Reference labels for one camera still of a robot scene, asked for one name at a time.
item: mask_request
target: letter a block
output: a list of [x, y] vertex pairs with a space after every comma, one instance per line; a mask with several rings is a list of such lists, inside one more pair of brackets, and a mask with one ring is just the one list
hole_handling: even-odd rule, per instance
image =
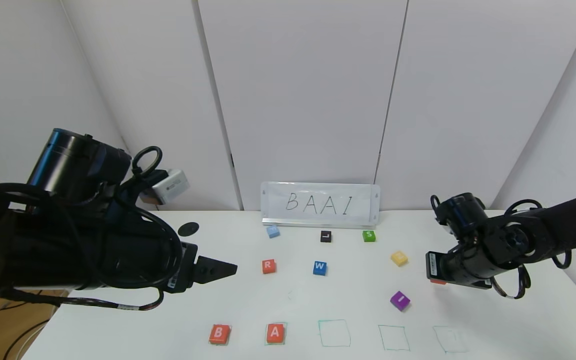
[[228, 325], [213, 325], [210, 331], [210, 344], [224, 346], [228, 344], [228, 336], [231, 334], [231, 327]]
[[312, 268], [312, 273], [315, 275], [326, 276], [326, 268], [326, 262], [315, 261], [315, 266]]
[[265, 342], [268, 344], [283, 344], [284, 343], [284, 324], [283, 323], [269, 323], [265, 335]]

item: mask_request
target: blue letter block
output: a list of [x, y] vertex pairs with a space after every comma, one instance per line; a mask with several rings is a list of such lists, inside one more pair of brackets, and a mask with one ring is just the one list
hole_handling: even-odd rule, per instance
[[277, 226], [269, 226], [268, 228], [266, 228], [266, 231], [268, 232], [268, 237], [270, 237], [270, 239], [272, 238], [276, 238], [279, 236], [279, 228], [277, 228]]
[[315, 275], [326, 276], [326, 262], [315, 261], [315, 267], [312, 268], [312, 273]]

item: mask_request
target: drawn square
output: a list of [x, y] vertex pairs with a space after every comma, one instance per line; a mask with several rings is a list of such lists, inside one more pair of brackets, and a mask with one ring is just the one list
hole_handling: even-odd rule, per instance
[[404, 326], [379, 325], [383, 350], [410, 351]]
[[457, 328], [449, 326], [433, 326], [439, 345], [446, 353], [468, 353], [464, 337]]
[[349, 347], [350, 331], [344, 319], [320, 320], [319, 337], [323, 347]]

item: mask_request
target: table surface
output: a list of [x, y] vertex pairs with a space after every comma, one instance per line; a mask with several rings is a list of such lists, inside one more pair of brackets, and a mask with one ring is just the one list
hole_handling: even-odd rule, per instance
[[[489, 215], [501, 212], [489, 211]], [[194, 221], [185, 241], [238, 265], [237, 274], [166, 294], [157, 309], [125, 311], [64, 305], [25, 360], [69, 359], [576, 359], [576, 285], [550, 260], [527, 266], [532, 287], [520, 300], [494, 290], [432, 284], [425, 253], [456, 240], [429, 210], [381, 212], [377, 241], [361, 230], [280, 227], [269, 239], [256, 211], [155, 212], [175, 230]], [[390, 259], [403, 251], [409, 263]], [[263, 275], [262, 260], [277, 272]], [[315, 261], [326, 276], [313, 275]], [[516, 271], [498, 276], [509, 293]], [[411, 303], [400, 312], [390, 298]], [[71, 296], [142, 305], [154, 289], [96, 289]], [[286, 323], [285, 344], [265, 344], [266, 325]], [[213, 324], [231, 326], [226, 346], [208, 344]]]

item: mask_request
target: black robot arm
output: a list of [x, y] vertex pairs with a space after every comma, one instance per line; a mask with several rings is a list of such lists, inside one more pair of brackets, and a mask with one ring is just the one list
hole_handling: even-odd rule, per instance
[[[151, 166], [137, 162], [157, 153]], [[237, 266], [199, 256], [162, 219], [135, 206], [152, 189], [171, 191], [169, 171], [156, 169], [151, 146], [132, 162], [123, 150], [90, 135], [55, 129], [27, 184], [0, 184], [0, 297], [26, 303], [151, 310], [163, 293], [234, 275]], [[90, 298], [61, 298], [20, 289], [158, 289], [142, 306]]]
[[[426, 253], [426, 275], [434, 283], [452, 283], [480, 289], [494, 288], [499, 294], [519, 299], [531, 281], [524, 264], [552, 259], [560, 269], [572, 261], [576, 249], [576, 198], [543, 208], [535, 200], [514, 203], [505, 214], [487, 217], [482, 202], [471, 193], [439, 202], [430, 198], [437, 222], [457, 238], [448, 253]], [[532, 204], [517, 212], [519, 205]], [[565, 254], [564, 262], [557, 255]], [[495, 276], [518, 269], [519, 292], [508, 296]]]

